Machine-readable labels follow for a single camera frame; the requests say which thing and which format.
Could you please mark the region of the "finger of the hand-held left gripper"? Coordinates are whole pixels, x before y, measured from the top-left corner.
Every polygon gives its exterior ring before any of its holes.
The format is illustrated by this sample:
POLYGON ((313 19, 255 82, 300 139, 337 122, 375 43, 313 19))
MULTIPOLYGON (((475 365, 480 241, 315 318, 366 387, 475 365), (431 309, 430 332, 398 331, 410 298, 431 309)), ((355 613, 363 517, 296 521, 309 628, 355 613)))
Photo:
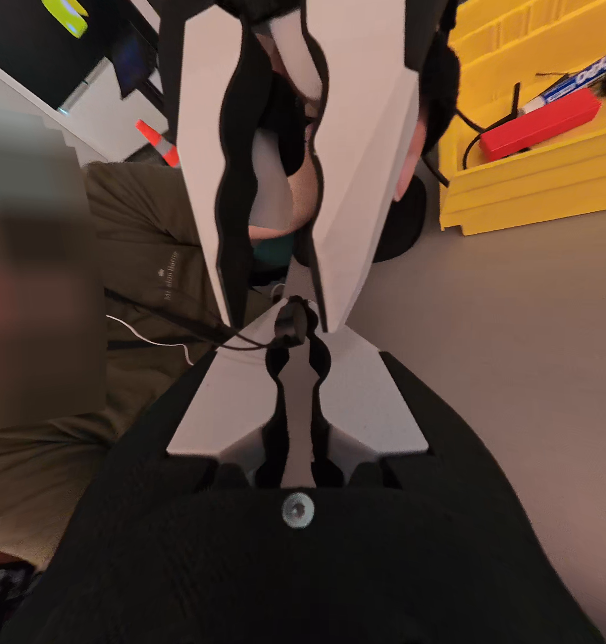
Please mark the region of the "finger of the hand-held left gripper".
POLYGON ((183 4, 178 151, 220 317, 243 323, 257 196, 253 139, 266 108, 271 62, 245 17, 217 4, 183 4))
POLYGON ((300 1, 270 19, 295 87, 318 102, 309 266, 325 332, 362 290, 418 122, 420 1, 300 1))

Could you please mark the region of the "yellow plastic bin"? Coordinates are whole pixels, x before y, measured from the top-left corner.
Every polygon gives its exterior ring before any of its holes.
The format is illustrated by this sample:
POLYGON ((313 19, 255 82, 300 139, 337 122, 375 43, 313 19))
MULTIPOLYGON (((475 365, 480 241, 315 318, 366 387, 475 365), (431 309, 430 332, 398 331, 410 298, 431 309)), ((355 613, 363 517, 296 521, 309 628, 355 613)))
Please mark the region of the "yellow plastic bin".
MULTIPOLYGON (((467 1, 450 47, 461 63, 458 107, 486 127, 565 73, 606 55, 606 1, 467 1)), ((589 123, 529 151, 487 162, 476 132, 454 117, 438 144, 442 229, 464 235, 606 210, 606 99, 589 123)))

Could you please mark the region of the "large black wall screen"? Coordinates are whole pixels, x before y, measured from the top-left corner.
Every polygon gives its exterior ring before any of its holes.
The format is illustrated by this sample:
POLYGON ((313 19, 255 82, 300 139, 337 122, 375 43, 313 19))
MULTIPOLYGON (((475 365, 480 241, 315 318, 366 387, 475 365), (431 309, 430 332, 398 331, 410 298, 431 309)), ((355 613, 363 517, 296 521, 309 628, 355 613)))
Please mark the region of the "large black wall screen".
POLYGON ((103 60, 136 34, 156 49, 157 30, 132 1, 80 1, 89 28, 74 38, 41 1, 0 1, 0 69, 51 107, 63 106, 103 60))

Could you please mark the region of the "blue dry-erase marker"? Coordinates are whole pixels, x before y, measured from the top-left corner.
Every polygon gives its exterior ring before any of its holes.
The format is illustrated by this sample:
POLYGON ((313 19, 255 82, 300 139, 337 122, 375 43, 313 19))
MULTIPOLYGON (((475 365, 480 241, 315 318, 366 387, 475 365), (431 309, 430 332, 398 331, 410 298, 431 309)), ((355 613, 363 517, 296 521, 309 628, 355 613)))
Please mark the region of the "blue dry-erase marker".
POLYGON ((606 55, 598 59, 588 67, 572 75, 564 75, 553 86, 541 92, 538 96, 528 101, 517 110, 519 116, 529 114, 540 109, 560 98, 594 85, 606 75, 606 55))

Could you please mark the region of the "person's left hand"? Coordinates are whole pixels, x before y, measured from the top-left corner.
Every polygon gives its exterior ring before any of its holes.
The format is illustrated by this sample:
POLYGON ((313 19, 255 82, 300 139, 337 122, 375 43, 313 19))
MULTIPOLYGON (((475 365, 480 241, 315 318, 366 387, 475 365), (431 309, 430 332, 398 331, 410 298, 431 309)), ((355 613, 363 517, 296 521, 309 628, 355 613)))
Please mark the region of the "person's left hand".
POLYGON ((418 121, 414 128, 411 143, 404 158, 404 163, 396 183, 393 201, 399 202, 407 192, 410 186, 416 166, 422 156, 427 136, 427 113, 423 107, 420 107, 418 121))

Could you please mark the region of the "red plastic block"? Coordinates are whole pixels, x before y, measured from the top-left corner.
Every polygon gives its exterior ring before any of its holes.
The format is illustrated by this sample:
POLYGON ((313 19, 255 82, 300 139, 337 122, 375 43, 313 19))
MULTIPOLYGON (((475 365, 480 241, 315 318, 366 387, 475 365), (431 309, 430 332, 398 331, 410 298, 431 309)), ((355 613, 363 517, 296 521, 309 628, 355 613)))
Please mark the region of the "red plastic block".
POLYGON ((602 104, 583 88, 485 132, 479 148, 487 162, 495 162, 591 122, 602 104))

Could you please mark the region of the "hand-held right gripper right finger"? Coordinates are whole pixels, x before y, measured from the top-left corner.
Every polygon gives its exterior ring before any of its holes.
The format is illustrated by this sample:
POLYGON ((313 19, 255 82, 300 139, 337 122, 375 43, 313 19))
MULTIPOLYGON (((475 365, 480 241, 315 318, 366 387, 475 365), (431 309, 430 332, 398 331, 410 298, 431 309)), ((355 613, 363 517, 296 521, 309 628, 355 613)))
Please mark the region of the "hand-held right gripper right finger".
POLYGON ((307 317, 315 486, 343 487, 363 463, 426 453, 428 441, 381 351, 348 326, 324 332, 312 301, 307 317))

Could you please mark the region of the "black mesh pad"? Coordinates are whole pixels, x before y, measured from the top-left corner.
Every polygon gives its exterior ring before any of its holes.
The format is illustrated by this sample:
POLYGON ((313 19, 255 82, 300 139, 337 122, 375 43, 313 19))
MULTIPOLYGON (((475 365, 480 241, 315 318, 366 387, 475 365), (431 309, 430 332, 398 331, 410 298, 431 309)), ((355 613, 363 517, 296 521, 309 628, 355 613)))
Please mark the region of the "black mesh pad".
POLYGON ((387 262, 406 253, 421 235, 426 209, 426 188, 415 175, 404 196, 391 202, 372 262, 387 262))

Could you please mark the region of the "small orange cone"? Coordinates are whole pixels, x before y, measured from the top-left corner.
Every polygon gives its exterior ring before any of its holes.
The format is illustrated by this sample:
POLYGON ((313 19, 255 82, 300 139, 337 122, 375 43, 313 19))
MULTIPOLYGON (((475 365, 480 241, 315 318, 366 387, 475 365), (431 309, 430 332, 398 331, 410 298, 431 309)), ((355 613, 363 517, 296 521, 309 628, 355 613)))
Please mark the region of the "small orange cone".
POLYGON ((136 129, 170 167, 181 168, 179 152, 175 144, 141 119, 136 121, 136 129))

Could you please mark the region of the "neon yellow object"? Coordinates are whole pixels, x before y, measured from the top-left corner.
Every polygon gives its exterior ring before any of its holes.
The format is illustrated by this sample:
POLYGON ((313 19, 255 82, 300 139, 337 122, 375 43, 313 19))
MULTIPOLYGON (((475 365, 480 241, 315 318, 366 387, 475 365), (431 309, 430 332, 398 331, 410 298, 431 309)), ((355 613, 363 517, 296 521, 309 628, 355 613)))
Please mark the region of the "neon yellow object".
POLYGON ((80 39, 88 30, 88 10, 80 1, 41 1, 42 5, 74 38, 80 39))

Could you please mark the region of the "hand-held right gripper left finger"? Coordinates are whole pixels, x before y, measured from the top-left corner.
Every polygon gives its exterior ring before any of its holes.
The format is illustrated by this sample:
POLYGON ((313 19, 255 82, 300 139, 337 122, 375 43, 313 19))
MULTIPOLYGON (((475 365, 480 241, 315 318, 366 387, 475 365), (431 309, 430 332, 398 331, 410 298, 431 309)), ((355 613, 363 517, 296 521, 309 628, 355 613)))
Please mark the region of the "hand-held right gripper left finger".
POLYGON ((281 372, 287 348, 275 338, 281 300, 217 350, 167 447, 169 455, 238 465, 256 487, 281 485, 289 453, 281 372))

